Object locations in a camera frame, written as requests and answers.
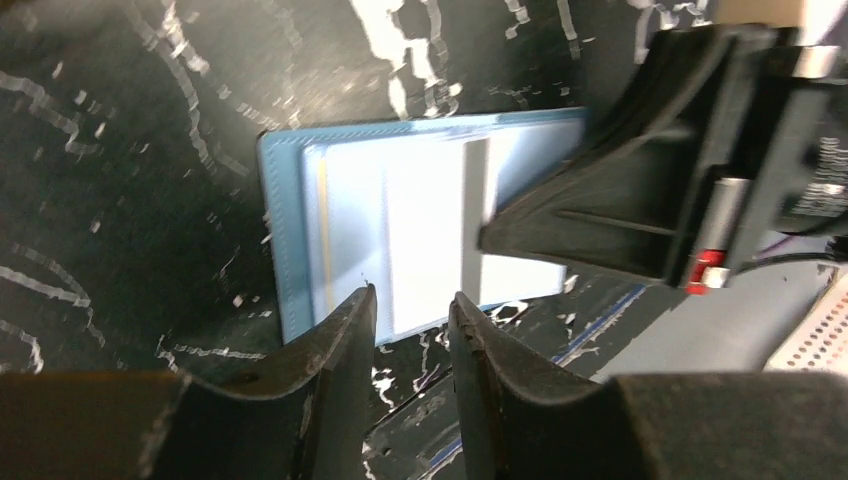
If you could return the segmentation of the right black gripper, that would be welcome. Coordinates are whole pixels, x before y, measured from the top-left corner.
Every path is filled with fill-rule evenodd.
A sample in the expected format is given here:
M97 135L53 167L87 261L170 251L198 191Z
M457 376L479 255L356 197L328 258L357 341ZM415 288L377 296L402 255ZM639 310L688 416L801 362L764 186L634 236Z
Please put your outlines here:
M729 140L715 115L733 93L735 31L658 33L614 107L496 211L480 249L703 295L754 269L770 231L846 237L847 62L837 45L802 44L797 27L771 32Z

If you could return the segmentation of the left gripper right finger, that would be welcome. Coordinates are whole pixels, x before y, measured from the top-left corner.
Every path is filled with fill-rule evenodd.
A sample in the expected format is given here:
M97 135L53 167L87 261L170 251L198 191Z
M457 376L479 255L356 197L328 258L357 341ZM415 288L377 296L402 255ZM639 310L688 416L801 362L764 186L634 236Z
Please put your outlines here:
M470 479L843 479L847 382L816 373L640 374L595 383L464 294L449 343Z

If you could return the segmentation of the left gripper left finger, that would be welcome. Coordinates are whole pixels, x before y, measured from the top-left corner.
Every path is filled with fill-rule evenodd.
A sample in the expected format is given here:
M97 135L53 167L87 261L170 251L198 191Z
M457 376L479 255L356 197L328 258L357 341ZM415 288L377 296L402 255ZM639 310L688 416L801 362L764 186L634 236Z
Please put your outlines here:
M219 385L184 371L8 373L5 479L351 479L372 390L377 296Z

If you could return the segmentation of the blue card holder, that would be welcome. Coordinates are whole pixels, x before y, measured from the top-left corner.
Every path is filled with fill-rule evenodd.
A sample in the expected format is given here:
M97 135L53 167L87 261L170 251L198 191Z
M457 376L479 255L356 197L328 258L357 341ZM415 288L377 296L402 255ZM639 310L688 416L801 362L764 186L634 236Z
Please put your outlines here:
M373 285L375 341L447 316L559 293L563 266L487 255L479 229L578 144L581 108L272 131L257 153L282 337L317 326Z

